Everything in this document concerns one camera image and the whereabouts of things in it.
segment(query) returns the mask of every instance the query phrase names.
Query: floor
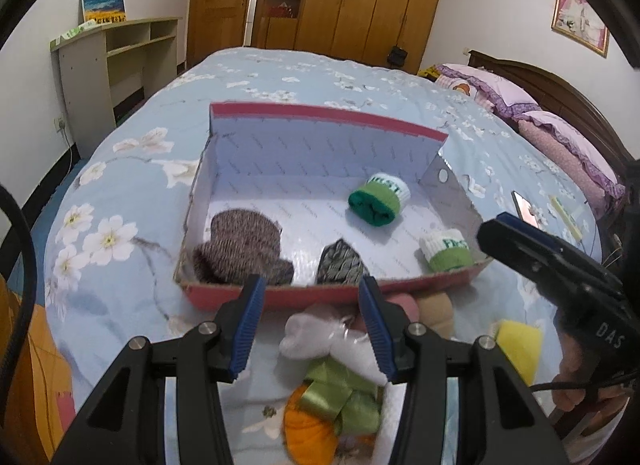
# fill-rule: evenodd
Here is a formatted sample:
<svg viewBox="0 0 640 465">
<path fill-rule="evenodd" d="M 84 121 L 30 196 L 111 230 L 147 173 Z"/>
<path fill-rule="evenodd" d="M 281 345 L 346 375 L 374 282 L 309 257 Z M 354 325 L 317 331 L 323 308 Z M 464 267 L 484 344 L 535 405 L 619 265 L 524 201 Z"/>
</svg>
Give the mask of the floor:
<svg viewBox="0 0 640 465">
<path fill-rule="evenodd" d="M 56 218 L 62 198 L 65 196 L 66 190 L 78 176 L 79 172 L 86 165 L 86 160 L 80 160 L 71 172 L 64 178 L 62 183 L 53 193 L 49 202 L 31 229 L 31 237 L 36 249 L 36 264 L 38 268 L 38 286 L 36 288 L 36 303 L 44 306 L 44 249 L 47 244 L 47 237 L 53 220 Z M 12 271 L 8 282 L 9 288 L 17 292 L 22 290 L 22 259 L 20 258 Z"/>
</svg>

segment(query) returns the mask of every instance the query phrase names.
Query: screw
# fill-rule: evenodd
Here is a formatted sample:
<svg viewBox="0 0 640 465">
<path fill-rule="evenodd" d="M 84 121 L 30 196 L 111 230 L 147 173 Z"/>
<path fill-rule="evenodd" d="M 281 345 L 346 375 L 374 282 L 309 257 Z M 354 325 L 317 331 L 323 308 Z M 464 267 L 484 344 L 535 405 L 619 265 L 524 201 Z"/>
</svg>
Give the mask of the screw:
<svg viewBox="0 0 640 465">
<path fill-rule="evenodd" d="M 489 335 L 482 335 L 478 339 L 478 344 L 483 350 L 492 350 L 495 348 L 495 340 Z"/>
<path fill-rule="evenodd" d="M 420 323 L 420 322 L 414 322 L 412 324 L 409 324 L 409 333 L 411 333 L 412 335 L 415 335 L 416 337 L 422 337 L 425 333 L 427 333 L 427 327 Z"/>
<path fill-rule="evenodd" d="M 215 322 L 203 322 L 198 326 L 198 331 L 202 335 L 212 335 L 216 331 L 218 331 L 218 325 Z"/>
<path fill-rule="evenodd" d="M 145 337 L 133 337 L 129 341 L 129 348 L 131 348 L 134 351 L 141 350 L 145 346 L 146 346 Z"/>
</svg>

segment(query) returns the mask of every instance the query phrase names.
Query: white wall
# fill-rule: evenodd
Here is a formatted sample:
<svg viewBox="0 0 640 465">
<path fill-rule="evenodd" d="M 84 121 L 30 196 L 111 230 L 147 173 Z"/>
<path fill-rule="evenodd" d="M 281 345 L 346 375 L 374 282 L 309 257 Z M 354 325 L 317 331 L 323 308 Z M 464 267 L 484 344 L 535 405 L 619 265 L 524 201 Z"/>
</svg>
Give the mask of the white wall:
<svg viewBox="0 0 640 465">
<path fill-rule="evenodd" d="M 125 7 L 128 19 L 183 17 L 178 27 L 177 61 L 181 63 L 186 50 L 188 3 L 125 0 Z M 67 150 L 53 125 L 64 111 L 49 42 L 77 26 L 79 14 L 79 0 L 37 0 L 0 50 L 0 182 L 20 205 Z M 2 216 L 0 240 L 5 233 Z"/>
<path fill-rule="evenodd" d="M 640 72 L 613 37 L 607 58 L 551 30 L 556 0 L 440 0 L 422 67 L 467 64 L 464 48 L 534 64 L 567 80 L 640 157 Z"/>
</svg>

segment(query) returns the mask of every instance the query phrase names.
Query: desk shelf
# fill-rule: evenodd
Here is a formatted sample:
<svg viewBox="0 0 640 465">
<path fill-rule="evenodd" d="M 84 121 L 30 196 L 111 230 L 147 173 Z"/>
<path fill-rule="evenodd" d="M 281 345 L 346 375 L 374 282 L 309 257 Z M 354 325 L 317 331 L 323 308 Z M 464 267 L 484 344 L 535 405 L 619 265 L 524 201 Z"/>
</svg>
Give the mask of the desk shelf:
<svg viewBox="0 0 640 465">
<path fill-rule="evenodd" d="M 82 158 L 89 158 L 116 128 L 113 108 L 139 88 L 131 88 L 132 82 L 141 81 L 150 98 L 177 77 L 178 20 L 103 24 L 60 44 L 52 42 L 51 51 L 60 57 L 69 126 Z"/>
</svg>

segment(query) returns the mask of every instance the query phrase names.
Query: framed picture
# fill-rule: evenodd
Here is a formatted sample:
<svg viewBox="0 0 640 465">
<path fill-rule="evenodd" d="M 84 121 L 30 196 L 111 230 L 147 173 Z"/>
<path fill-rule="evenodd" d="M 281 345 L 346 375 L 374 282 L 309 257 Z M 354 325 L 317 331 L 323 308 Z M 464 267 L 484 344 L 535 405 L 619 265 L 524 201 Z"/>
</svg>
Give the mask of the framed picture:
<svg viewBox="0 0 640 465">
<path fill-rule="evenodd" d="M 98 24 L 127 19 L 124 0 L 82 0 L 82 16 L 85 21 L 95 19 Z"/>
<path fill-rule="evenodd" d="M 556 0 L 551 29 L 607 57 L 609 30 L 586 0 Z"/>
</svg>

